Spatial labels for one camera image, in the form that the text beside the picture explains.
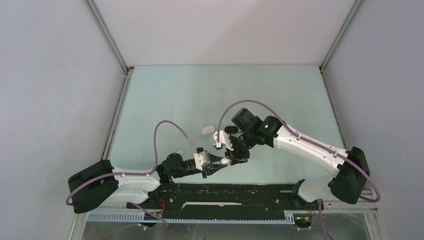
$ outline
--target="white wall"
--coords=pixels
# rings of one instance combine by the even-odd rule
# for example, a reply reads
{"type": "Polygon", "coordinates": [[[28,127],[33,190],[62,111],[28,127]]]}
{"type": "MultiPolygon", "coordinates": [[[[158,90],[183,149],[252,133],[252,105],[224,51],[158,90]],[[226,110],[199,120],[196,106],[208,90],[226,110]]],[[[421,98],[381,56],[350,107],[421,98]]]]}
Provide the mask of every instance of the white wall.
{"type": "Polygon", "coordinates": [[[65,239],[122,77],[84,1],[1,1],[0,239],[65,239]]]}
{"type": "Polygon", "coordinates": [[[355,0],[96,0],[129,66],[321,64],[355,0]]]}
{"type": "Polygon", "coordinates": [[[365,1],[326,71],[349,146],[362,148],[392,240],[423,239],[424,1],[365,1]]]}

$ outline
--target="black end effector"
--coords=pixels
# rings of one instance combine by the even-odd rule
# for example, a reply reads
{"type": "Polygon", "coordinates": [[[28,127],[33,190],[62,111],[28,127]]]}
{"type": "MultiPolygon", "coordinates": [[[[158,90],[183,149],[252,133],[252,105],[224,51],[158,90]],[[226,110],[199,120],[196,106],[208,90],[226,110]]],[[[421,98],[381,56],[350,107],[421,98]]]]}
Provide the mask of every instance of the black end effector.
{"type": "Polygon", "coordinates": [[[202,176],[205,179],[207,176],[210,176],[227,166],[224,164],[215,163],[219,162],[222,157],[212,155],[207,151],[204,151],[203,148],[199,147],[197,149],[197,153],[200,154],[202,152],[206,153],[206,156],[210,161],[208,165],[203,166],[202,170],[196,168],[196,162],[194,158],[184,161],[183,157],[178,153],[171,153],[168,155],[162,164],[158,165],[156,168],[156,171],[160,177],[160,183],[171,183],[173,181],[172,178],[177,179],[200,173],[202,173],[202,176]]]}
{"type": "Polygon", "coordinates": [[[178,153],[171,153],[168,157],[156,168],[160,177],[160,183],[171,183],[172,178],[182,178],[199,174],[202,171],[196,168],[194,159],[184,161],[183,157],[178,153]]]}
{"type": "Polygon", "coordinates": [[[243,132],[240,136],[230,136],[233,151],[227,151],[225,156],[231,159],[231,165],[245,163],[250,157],[249,150],[256,144],[274,147],[274,138],[282,123],[274,116],[267,116],[262,121],[246,108],[242,108],[231,121],[243,132]]]}
{"type": "MultiPolygon", "coordinates": [[[[347,153],[347,159],[358,165],[369,176],[370,169],[364,151],[354,146],[347,153]]],[[[356,204],[367,183],[367,179],[347,162],[344,162],[342,165],[339,164],[337,168],[340,171],[328,183],[331,193],[345,203],[356,204]]]]}
{"type": "MultiPolygon", "coordinates": [[[[101,160],[71,176],[67,181],[69,191],[72,192],[95,177],[103,174],[110,174],[113,169],[111,161],[101,160]]],[[[113,176],[109,176],[102,180],[95,181],[78,191],[72,197],[74,213],[86,213],[100,206],[103,201],[118,189],[118,183],[119,182],[113,176]]]]}

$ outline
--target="black joint housing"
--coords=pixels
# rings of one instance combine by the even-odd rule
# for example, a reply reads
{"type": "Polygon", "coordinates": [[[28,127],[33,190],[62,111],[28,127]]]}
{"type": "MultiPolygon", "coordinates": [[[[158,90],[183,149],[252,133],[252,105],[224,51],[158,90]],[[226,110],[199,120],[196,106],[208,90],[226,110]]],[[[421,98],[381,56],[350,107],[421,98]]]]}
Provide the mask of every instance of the black joint housing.
{"type": "Polygon", "coordinates": [[[242,132],[253,131],[262,123],[259,117],[253,115],[244,107],[231,118],[231,122],[233,122],[242,132]]]}
{"type": "MultiPolygon", "coordinates": [[[[98,161],[68,179],[69,191],[74,191],[95,177],[110,174],[113,169],[110,160],[98,161]]],[[[114,176],[109,176],[82,188],[72,197],[73,212],[82,214],[97,208],[118,189],[118,183],[114,176]]]]}
{"type": "MultiPolygon", "coordinates": [[[[352,147],[348,152],[347,159],[358,165],[369,176],[370,169],[364,151],[360,148],[352,147]]],[[[348,204],[356,204],[362,191],[364,190],[367,179],[352,165],[344,162],[341,166],[337,166],[340,171],[332,181],[328,183],[331,193],[348,204]]]]}
{"type": "Polygon", "coordinates": [[[257,144],[274,147],[274,138],[278,137],[278,130],[283,124],[274,116],[267,116],[256,130],[257,144]]]}
{"type": "Polygon", "coordinates": [[[182,178],[184,176],[198,174],[201,172],[196,168],[194,159],[184,161],[183,157],[178,153],[169,154],[168,157],[159,166],[160,170],[163,171],[161,173],[158,171],[161,181],[162,178],[165,178],[165,176],[169,179],[170,182],[172,182],[172,178],[182,178]]]}
{"type": "Polygon", "coordinates": [[[239,128],[238,128],[238,127],[236,127],[236,126],[226,126],[226,127],[224,128],[224,132],[225,132],[226,134],[230,134],[230,135],[232,135],[232,134],[237,134],[237,133],[239,132],[239,128]]]}

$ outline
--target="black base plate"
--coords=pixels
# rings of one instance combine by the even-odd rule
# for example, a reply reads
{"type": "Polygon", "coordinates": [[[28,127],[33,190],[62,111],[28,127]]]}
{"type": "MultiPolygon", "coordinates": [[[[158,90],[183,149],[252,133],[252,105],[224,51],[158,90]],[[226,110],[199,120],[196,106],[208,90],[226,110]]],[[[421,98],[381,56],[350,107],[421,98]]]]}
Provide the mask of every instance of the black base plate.
{"type": "MultiPolygon", "coordinates": [[[[167,219],[284,220],[284,211],[309,211],[311,203],[292,193],[294,184],[190,184],[169,183],[149,193],[140,207],[162,209],[167,219]],[[186,202],[224,202],[241,205],[186,205],[186,202]]],[[[313,202],[318,209],[318,201],[313,202]]],[[[136,207],[131,203],[128,209],[136,207]]]]}

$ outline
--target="light blue table surface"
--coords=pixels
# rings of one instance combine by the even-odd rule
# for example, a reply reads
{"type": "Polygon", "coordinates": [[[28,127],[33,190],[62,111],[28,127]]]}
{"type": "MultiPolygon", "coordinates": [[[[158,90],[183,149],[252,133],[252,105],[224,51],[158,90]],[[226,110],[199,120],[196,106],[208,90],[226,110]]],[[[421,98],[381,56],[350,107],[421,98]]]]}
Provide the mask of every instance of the light blue table surface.
{"type": "MultiPolygon", "coordinates": [[[[153,133],[161,120],[181,126],[198,147],[214,150],[208,125],[218,126],[232,103],[253,99],[267,104],[298,131],[321,142],[342,147],[326,89],[316,65],[137,66],[129,85],[110,153],[112,165],[134,170],[154,166],[153,133]]],[[[223,126],[245,107],[262,120],[271,115],[254,103],[229,111],[223,126]]],[[[159,163],[183,150],[192,159],[194,149],[172,125],[157,133],[159,163]]],[[[255,146],[248,163],[228,166],[203,179],[201,174],[177,178],[178,183],[295,183],[327,175],[317,165],[284,150],[255,146]]]]}

